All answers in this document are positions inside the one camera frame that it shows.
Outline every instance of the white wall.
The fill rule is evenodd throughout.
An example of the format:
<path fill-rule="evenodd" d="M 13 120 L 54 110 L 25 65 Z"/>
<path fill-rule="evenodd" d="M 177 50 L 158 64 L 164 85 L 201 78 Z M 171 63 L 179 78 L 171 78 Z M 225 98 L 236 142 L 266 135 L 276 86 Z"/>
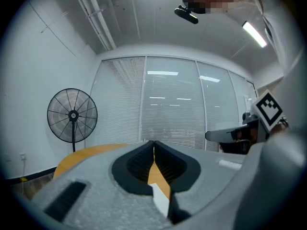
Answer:
<path fill-rule="evenodd" d="M 283 70 L 279 62 L 275 61 L 255 71 L 253 78 L 255 81 L 255 88 L 260 89 L 283 78 Z"/>
<path fill-rule="evenodd" d="M 0 49 L 0 156 L 5 178 L 22 176 L 21 152 L 27 157 L 25 175 L 56 167 L 72 152 L 70 143 L 51 132 L 47 107 L 65 88 L 90 93 L 99 66 L 93 50 L 67 37 L 66 27 L 41 33 L 46 27 L 42 18 L 48 15 L 38 13 L 25 2 Z M 82 148 L 84 142 L 76 144 L 76 149 Z"/>
<path fill-rule="evenodd" d="M 189 58 L 194 60 L 210 63 L 215 66 L 219 66 L 230 70 L 247 80 L 253 82 L 252 74 L 244 67 L 236 64 L 235 62 L 228 60 L 222 56 L 209 53 L 200 49 L 194 49 L 190 47 L 170 45 L 170 44 L 150 44 L 139 43 L 132 45 L 120 46 L 115 50 L 107 51 L 98 56 L 99 59 L 111 59 L 127 56 L 174 56 L 181 58 Z"/>

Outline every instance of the fluorescent light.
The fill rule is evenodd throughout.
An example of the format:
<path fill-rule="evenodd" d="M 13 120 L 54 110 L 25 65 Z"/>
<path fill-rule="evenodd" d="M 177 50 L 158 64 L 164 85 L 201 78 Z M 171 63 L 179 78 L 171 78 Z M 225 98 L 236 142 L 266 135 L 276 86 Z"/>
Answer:
<path fill-rule="evenodd" d="M 174 72 L 174 71 L 147 71 L 147 74 L 149 74 L 149 75 L 172 75 L 172 76 L 177 76 L 178 72 Z"/>
<path fill-rule="evenodd" d="M 259 32 L 257 32 L 256 29 L 247 21 L 243 24 L 243 29 L 246 30 L 261 47 L 265 47 L 267 45 Z"/>
<path fill-rule="evenodd" d="M 219 79 L 214 79 L 214 78 L 205 77 L 205 76 L 201 76 L 201 79 L 212 81 L 212 82 L 219 82 L 220 81 Z"/>

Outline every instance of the person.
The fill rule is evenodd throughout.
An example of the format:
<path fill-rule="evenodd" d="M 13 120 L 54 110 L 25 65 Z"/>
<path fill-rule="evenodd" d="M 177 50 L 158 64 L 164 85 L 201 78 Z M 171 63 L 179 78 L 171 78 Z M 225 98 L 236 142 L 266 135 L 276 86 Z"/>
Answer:
<path fill-rule="evenodd" d="M 258 7 L 267 37 L 273 46 L 280 67 L 284 73 L 283 81 L 275 88 L 274 95 L 279 101 L 290 127 L 307 125 L 307 76 L 306 47 L 294 17 L 281 0 L 183 0 L 189 10 L 220 9 L 226 12 L 231 3 L 244 1 Z"/>

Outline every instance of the fan stand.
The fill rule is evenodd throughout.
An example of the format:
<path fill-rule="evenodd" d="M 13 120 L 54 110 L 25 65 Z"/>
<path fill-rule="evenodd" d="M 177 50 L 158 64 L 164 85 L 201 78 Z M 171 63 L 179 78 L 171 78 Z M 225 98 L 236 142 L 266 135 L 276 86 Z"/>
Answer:
<path fill-rule="evenodd" d="M 71 121 L 72 129 L 71 129 L 71 142 L 72 142 L 72 151 L 76 151 L 75 147 L 75 122 L 77 122 L 79 113 L 75 110 L 71 110 L 68 114 L 69 121 Z"/>

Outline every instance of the standing fan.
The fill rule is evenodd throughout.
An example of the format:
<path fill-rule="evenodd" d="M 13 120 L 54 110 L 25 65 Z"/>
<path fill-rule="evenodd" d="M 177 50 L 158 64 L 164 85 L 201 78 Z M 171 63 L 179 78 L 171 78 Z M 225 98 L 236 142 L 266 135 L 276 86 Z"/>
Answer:
<path fill-rule="evenodd" d="M 78 89 L 58 92 L 50 101 L 47 111 L 50 129 L 59 139 L 75 142 L 87 138 L 97 123 L 97 108 L 92 98 Z"/>

